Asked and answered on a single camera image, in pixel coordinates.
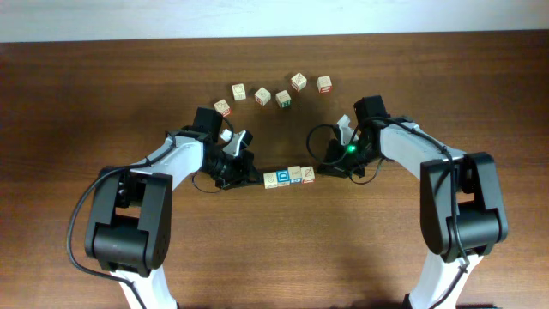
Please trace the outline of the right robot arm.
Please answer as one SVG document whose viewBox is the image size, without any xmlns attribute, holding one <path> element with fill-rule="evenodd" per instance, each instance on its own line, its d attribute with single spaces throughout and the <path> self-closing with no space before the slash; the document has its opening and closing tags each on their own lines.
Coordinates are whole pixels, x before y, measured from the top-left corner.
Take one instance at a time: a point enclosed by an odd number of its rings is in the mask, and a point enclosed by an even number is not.
<svg viewBox="0 0 549 309">
<path fill-rule="evenodd" d="M 455 308 L 470 272 L 508 235 L 495 160 L 486 152 L 451 148 L 408 117 L 391 116 L 379 95 L 353 106 L 358 124 L 343 116 L 317 173 L 367 184 L 366 167 L 394 161 L 419 180 L 419 221 L 428 254 L 405 308 Z"/>
</svg>

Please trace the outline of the wooden block green yellow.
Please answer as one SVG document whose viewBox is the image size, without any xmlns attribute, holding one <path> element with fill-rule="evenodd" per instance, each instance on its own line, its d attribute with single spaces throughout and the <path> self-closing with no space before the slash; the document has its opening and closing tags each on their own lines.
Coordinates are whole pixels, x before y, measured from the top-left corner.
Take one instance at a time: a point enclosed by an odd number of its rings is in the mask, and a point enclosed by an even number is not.
<svg viewBox="0 0 549 309">
<path fill-rule="evenodd" d="M 263 175 L 263 183 L 266 189 L 273 189 L 278 186 L 278 179 L 276 172 L 265 173 Z"/>
</svg>

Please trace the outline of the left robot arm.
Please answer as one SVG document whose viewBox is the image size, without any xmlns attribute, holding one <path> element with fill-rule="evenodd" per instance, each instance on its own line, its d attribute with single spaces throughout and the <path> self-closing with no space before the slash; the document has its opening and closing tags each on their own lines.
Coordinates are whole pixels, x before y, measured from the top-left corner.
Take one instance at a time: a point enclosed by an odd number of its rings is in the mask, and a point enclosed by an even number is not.
<svg viewBox="0 0 549 309">
<path fill-rule="evenodd" d="M 248 151 L 253 135 L 221 126 L 226 119 L 200 107 L 194 122 L 166 133 L 143 160 L 106 167 L 92 184 L 85 252 L 102 273 L 121 284 L 133 308 L 177 308 L 163 263 L 172 231 L 172 193 L 190 175 L 204 172 L 218 191 L 259 185 Z"/>
</svg>

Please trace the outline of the blue 5 wooden block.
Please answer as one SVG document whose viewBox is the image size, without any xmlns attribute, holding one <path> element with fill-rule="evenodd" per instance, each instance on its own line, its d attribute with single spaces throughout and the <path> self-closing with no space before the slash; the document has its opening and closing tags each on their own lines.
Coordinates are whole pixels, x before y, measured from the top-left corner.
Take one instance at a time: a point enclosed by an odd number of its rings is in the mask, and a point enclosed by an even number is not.
<svg viewBox="0 0 549 309">
<path fill-rule="evenodd" d="M 302 172 L 300 166 L 292 166 L 287 169 L 290 179 L 290 184 L 300 184 L 302 182 Z"/>
</svg>

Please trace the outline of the blue D wooden block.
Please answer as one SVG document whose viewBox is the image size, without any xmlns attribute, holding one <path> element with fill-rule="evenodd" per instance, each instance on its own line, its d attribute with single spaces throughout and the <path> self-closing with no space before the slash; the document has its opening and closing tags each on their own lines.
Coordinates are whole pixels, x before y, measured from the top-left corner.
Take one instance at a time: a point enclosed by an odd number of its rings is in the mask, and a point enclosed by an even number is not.
<svg viewBox="0 0 549 309">
<path fill-rule="evenodd" d="M 291 184 L 291 179 L 288 170 L 276 171 L 277 186 L 283 187 Z"/>
</svg>

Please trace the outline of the wooden block red leaf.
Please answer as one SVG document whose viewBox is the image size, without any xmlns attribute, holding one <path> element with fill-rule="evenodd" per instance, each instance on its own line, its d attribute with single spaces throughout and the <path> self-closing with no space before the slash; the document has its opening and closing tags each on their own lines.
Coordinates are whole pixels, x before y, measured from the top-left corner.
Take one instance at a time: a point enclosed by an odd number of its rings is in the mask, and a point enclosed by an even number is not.
<svg viewBox="0 0 549 309">
<path fill-rule="evenodd" d="M 314 183 L 316 176 L 313 167 L 301 167 L 301 183 L 308 184 Z"/>
</svg>

